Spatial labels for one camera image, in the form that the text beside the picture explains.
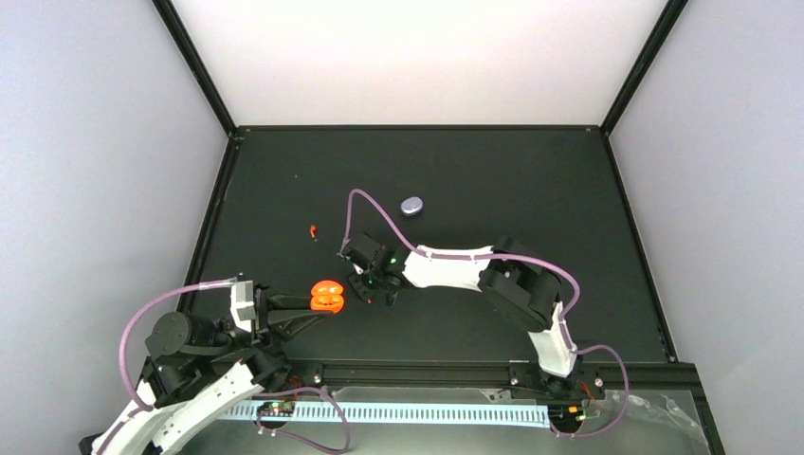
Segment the orange object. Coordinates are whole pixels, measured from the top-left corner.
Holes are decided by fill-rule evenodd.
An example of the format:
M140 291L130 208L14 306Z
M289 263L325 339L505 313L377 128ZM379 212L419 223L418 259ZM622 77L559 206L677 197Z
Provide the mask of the orange object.
M343 286L332 280L317 282L310 289L310 309L316 311L331 311L337 313L343 309Z

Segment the black table surface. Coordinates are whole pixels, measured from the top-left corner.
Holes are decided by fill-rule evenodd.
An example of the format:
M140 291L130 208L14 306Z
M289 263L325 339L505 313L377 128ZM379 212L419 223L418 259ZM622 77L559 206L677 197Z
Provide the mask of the black table surface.
M267 128L244 132L203 279L243 272L284 292L344 284L336 256L346 197L371 194L414 244L466 249L509 235L572 273L582 297L567 317L578 347L605 343L628 362L665 362L646 277L626 209L595 128ZM404 217L410 196L424 210ZM316 225L318 241L310 237ZM356 198L353 232L397 246ZM569 296L569 288L564 291ZM527 334L480 293L403 291L396 305L351 290L337 315L285 344L293 359L536 360ZM195 314L221 318L228 295L199 293ZM589 356L611 360L605 353Z

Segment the gray wall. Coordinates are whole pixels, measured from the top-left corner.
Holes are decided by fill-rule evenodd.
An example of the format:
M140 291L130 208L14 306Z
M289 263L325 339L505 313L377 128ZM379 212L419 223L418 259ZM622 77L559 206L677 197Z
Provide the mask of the gray wall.
M14 3L0 12L0 452L78 453L128 401L120 332L183 282L226 141L151 2Z
M800 453L804 8L689 2L612 142L730 454Z

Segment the purple cable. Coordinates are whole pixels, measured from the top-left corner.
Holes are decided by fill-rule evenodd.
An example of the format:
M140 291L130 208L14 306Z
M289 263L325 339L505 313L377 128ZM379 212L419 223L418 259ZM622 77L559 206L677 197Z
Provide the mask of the purple cable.
M303 392L303 391L311 391L311 392L317 393L324 401L329 402L335 408L335 411L338 413L338 416L340 417L340 421L343 422L343 430L346 433L346 443L343 445L343 448L331 448L331 447L327 447L327 446L322 446L321 444L319 444L319 443L317 443L317 442L315 442L313 440L307 439L304 436L300 436L298 434L291 433L289 431L284 431L284 430L281 430L281 429L268 429L268 428L265 428L265 427L263 427L262 419L263 419L263 416L267 413L267 411L262 411L257 416L257 428L259 428L260 431L262 431L264 429L268 429L271 432L271 434L280 434L282 436L287 436L290 439L294 439L296 441L299 441L300 443L305 443L308 446L311 446L311 447L313 447L314 449L316 449L318 451L328 453L329 455L340 455L342 453L346 453L349 450L349 445L352 443L352 431L349 429L349 422L346 421L346 414L343 413L343 409L341 409L340 406L338 406L338 403L335 401L335 398L329 396L328 394L326 394L326 392L324 392L324 391L322 391L320 389L315 389L313 387L299 387L297 389L293 389L293 390L290 390L290 391L276 391L276 392L272 392L272 393L257 393L256 395L254 395L254 398L276 398L278 396L293 395L293 394Z
M151 310L151 308L154 308L158 303L160 303L165 299L169 299L170 297L192 291L203 291L219 287L231 287L233 284L234 280L229 279L229 280L220 280L217 282L200 282L198 284L191 284L189 286L179 287L178 289L174 289L171 292L162 294L156 299L149 301L148 303L145 304L145 306L140 308L139 311L137 311L134 314L134 317L131 318L131 320L128 321L125 330L123 330L123 336L120 339L120 347L118 350L118 363L120 366L120 376L123 379L123 386L125 386L129 396L131 396L131 399L134 400L135 403L137 403L137 406L139 406L141 410L149 411L152 410L153 407L146 404L144 401L142 401L142 398L140 398L139 395L137 395L137 389L135 389L134 384L131 381L131 375L128 372L128 365L126 363L126 349L128 348L128 338L131 336L131 331L132 329L134 329L134 326L139 322L140 319L142 319L145 313L148 313L148 311Z
M626 364L623 362L623 359L622 357L620 357L620 354L618 354L617 351L615 351L611 346L607 346L605 344L595 344L594 346L590 346L586 349L581 349L577 353L579 355L584 355L592 351L600 351L600 350L609 351L614 356L614 359L620 366L620 372L622 372L623 374L623 389L624 389L623 394L625 395L625 400L623 401L622 409L620 409L620 412L617 414L616 417L614 417L614 420L609 422L605 427L596 429L595 431L590 431L589 433L575 434L575 433L565 433L563 431L558 431L558 428L556 428L551 422L550 429L556 434L556 436L565 436L568 438L591 438L593 436L603 434L606 431L609 431L610 429L614 428L614 426L616 426L620 422L620 420L622 420L623 416L626 415L630 388L628 381L628 372L626 371Z
M391 219L391 216L389 216L388 212L385 211L382 208L382 206L380 206L379 203L376 202L375 199L371 195L369 195L369 193L367 193L366 191L363 191L361 189L358 189L358 188L355 188L355 189L349 191L349 201L346 204L346 231L343 233L343 242L340 244L340 252L341 253L343 252L343 248L346 246L346 243L349 242L349 231L352 228L352 204L353 204L354 199L355 199L355 194L359 194L359 195L363 196L364 199L369 201L369 203L372 206L374 206L374 208L379 212L379 214L383 217L383 219L385 219L385 222L391 228L393 233L396 234L396 237L399 238L399 240L402 242L402 244L405 245L410 251L418 254L419 256L424 256L424 257L428 257L428 258L432 258L432 259L447 259L447 260L452 260L452 261L472 261L472 262L474 262L474 261L484 261L484 260L493 260L493 259L499 259L499 260L503 260L503 261L520 261L520 262L523 262L523 263L528 263L528 264L537 265L539 267L544 267L544 268L546 268L546 269L548 269L548 270L550 270L552 272L555 272L556 274L560 275L561 278L566 280L573 287L573 296L570 299L570 301L567 303L567 305L563 308L563 310L561 310L561 313L558 314L558 321L561 323L561 325L560 325L561 335L563 336L564 340L570 346L575 346L575 344L573 343L572 339L570 338L570 333L567 331L567 328L564 325L564 317L566 317L567 313L569 313L570 310L572 310L573 307L576 306L576 303L580 299L580 284L578 284L578 282L575 279L575 277L570 275L570 272L564 270L563 268L561 268L561 267L559 267L559 266L557 266L555 264L548 263L547 261L543 261L541 259L536 259L536 258L531 258L530 256L521 256L519 254L491 253L491 254L479 254L477 256L468 256L466 254L441 254L441 253L428 254L427 252L422 251L421 249L413 246L411 241L409 241L405 237L405 234L403 234L402 231L399 230L399 227L397 227L396 224L393 222L393 220Z

